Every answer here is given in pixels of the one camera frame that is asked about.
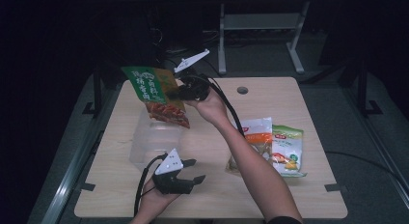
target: tabletop hole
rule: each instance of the tabletop hole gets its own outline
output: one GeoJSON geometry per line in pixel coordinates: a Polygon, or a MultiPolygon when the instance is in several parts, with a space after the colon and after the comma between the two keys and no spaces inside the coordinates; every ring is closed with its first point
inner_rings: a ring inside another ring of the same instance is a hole
{"type": "Polygon", "coordinates": [[[238,87],[237,92],[240,95],[246,95],[247,93],[249,93],[249,89],[247,89],[247,87],[238,87]]]}

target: plastic container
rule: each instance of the plastic container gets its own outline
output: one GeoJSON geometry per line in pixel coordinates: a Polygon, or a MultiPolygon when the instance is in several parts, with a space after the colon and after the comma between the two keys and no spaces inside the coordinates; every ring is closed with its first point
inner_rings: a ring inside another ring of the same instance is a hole
{"type": "MultiPolygon", "coordinates": [[[[182,126],[150,119],[148,111],[144,109],[133,134],[129,160],[143,170],[158,155],[178,150],[182,131],[182,126]]],[[[157,160],[150,169],[160,162],[157,160]]]]}

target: snack bag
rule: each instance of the snack bag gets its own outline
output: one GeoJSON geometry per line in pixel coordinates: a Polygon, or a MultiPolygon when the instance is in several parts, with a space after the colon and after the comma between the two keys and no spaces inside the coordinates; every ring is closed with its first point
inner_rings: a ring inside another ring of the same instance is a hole
{"type": "Polygon", "coordinates": [[[268,161],[283,177],[305,177],[300,173],[303,149],[301,129],[289,126],[273,126],[273,153],[268,161]]]}
{"type": "MultiPolygon", "coordinates": [[[[243,120],[240,121],[240,123],[247,142],[265,159],[270,158],[272,155],[273,136],[273,122],[271,117],[254,120],[243,120]]],[[[229,159],[226,170],[233,174],[240,174],[235,160],[232,156],[229,159]]]]}
{"type": "Polygon", "coordinates": [[[170,70],[150,67],[122,67],[139,98],[147,107],[151,119],[190,128],[184,104],[167,95],[178,90],[170,70]]]}

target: gray floor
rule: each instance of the gray floor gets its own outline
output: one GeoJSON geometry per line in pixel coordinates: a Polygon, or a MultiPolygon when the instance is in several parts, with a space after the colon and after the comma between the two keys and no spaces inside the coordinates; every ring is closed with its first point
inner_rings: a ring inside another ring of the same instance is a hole
{"type": "MultiPolygon", "coordinates": [[[[226,49],[228,73],[224,76],[291,76],[301,81],[325,69],[325,66],[318,65],[325,34],[303,34],[301,37],[297,50],[306,71],[303,75],[294,71],[286,52],[285,43],[289,41],[289,37],[290,33],[269,33],[267,39],[258,39],[249,45],[231,45],[226,49]]],[[[195,68],[217,80],[218,75],[210,66],[211,64],[217,69],[217,48],[214,44],[206,47],[210,50],[206,62],[198,62],[195,68]]],[[[185,52],[171,59],[179,63],[180,58],[191,55],[192,53],[185,52]]],[[[172,61],[166,63],[166,68],[173,67],[172,61]]],[[[348,215],[342,220],[306,220],[306,223],[407,223],[408,206],[396,189],[395,181],[390,174],[366,160],[385,166],[385,153],[382,151],[387,149],[392,162],[408,179],[409,166],[406,162],[409,155],[409,124],[390,100],[383,84],[371,74],[368,76],[368,100],[375,100],[383,114],[364,118],[355,108],[356,85],[349,89],[340,87],[337,83],[340,73],[341,71],[337,71],[313,85],[300,85],[300,89],[323,148],[328,152],[336,180],[341,186],[348,215]],[[379,138],[373,137],[373,133],[378,134],[379,138]]],[[[121,85],[118,90],[103,90],[104,111],[96,119],[82,114],[87,102],[93,101],[92,85],[93,80],[90,78],[78,98],[29,223],[41,223],[75,151],[87,143],[87,135],[105,129],[121,85]]],[[[127,223],[130,218],[86,219],[74,215],[76,199],[92,160],[91,155],[77,183],[72,187],[59,223],[127,223]]]]}

